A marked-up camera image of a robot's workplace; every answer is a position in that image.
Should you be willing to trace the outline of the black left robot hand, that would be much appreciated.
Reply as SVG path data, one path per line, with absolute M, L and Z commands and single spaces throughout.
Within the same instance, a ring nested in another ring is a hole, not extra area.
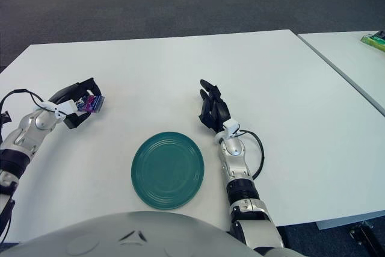
M 50 102 L 57 105 L 69 100 L 74 101 L 77 111 L 66 113 L 64 123 L 69 129 L 75 129 L 92 113 L 100 111 L 104 97 L 94 78 L 89 78 L 59 90 L 49 99 Z

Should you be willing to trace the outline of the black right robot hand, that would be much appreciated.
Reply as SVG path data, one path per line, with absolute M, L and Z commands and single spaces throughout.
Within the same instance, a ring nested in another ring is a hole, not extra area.
M 219 133 L 224 130 L 223 123 L 231 118 L 229 109 L 216 85 L 204 79 L 200 80 L 200 85 L 203 87 L 200 90 L 203 104 L 199 119 L 207 128 Z

